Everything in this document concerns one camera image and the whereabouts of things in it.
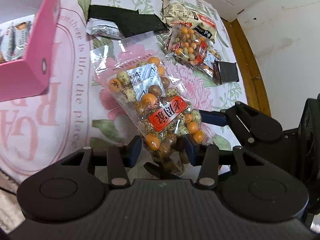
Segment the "clear nut snack bag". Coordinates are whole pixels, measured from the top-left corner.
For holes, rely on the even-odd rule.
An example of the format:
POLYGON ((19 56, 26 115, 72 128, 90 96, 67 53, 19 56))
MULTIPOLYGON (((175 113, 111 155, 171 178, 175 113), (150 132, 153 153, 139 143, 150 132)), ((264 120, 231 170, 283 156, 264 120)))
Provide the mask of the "clear nut snack bag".
POLYGON ((206 135, 199 110, 172 74, 158 37, 152 31, 118 41, 95 37, 90 57, 97 83, 136 125, 152 160, 180 176, 189 161, 183 138, 190 135, 201 143, 206 135))

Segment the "small black snack packet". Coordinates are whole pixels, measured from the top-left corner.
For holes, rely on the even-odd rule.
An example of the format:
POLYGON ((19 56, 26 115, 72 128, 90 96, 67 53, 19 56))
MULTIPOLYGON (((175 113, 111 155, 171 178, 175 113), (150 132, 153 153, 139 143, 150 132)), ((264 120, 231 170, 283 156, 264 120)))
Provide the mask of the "small black snack packet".
POLYGON ((224 83, 239 82, 239 73, 236 63, 215 61, 213 65, 213 79, 218 85, 224 83))

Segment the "floral bed sheet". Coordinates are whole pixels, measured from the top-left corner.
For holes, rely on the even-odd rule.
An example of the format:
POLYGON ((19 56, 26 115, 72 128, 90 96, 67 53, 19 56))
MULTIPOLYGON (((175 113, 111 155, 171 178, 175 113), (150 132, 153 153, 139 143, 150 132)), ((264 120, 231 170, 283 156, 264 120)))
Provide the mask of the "floral bed sheet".
MULTIPOLYGON (((227 29, 215 8, 204 0, 184 0, 217 27, 214 50, 223 61, 236 62, 227 29)), ((83 146, 103 149, 131 140, 136 127, 94 79, 89 52, 111 40, 86 34, 85 5, 138 10, 161 17, 162 0, 60 0, 49 91, 1 102, 1 171, 17 183, 83 146)), ((227 109, 247 103, 240 81, 217 86, 199 72, 177 64, 173 69, 196 108, 227 109)))

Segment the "cream noodle snack bag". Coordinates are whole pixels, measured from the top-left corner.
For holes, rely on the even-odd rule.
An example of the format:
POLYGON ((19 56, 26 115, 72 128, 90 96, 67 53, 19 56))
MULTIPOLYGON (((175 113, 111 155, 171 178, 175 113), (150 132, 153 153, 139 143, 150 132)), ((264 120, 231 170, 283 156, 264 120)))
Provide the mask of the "cream noodle snack bag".
POLYGON ((207 12, 199 10, 185 0, 162 0, 162 20, 167 25, 180 24, 198 31, 214 41, 217 34, 215 22, 207 12))

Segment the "silver wrapped snack bar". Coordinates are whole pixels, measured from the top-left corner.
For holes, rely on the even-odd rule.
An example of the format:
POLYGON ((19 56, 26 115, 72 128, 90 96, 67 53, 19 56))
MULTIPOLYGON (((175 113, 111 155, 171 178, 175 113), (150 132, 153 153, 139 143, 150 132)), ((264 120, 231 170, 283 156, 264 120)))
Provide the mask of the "silver wrapped snack bar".
POLYGON ((86 24, 86 32, 89 35, 98 35, 117 40, 124 38, 118 26, 111 21, 90 18, 86 24))

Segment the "snack packet inside box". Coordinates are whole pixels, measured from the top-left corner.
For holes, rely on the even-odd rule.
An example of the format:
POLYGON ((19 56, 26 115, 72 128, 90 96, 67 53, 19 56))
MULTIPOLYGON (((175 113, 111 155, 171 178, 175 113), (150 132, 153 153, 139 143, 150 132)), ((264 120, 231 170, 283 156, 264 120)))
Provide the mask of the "snack packet inside box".
POLYGON ((26 50, 30 35, 31 21, 11 22, 1 41, 1 63, 21 59, 26 50))

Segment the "pink storage box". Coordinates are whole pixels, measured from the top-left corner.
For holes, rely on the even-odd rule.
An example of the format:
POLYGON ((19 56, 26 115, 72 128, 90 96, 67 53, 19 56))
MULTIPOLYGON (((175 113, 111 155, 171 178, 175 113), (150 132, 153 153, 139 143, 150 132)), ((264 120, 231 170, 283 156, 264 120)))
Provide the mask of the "pink storage box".
POLYGON ((1 0, 1 101, 49 86, 60 0, 1 0))

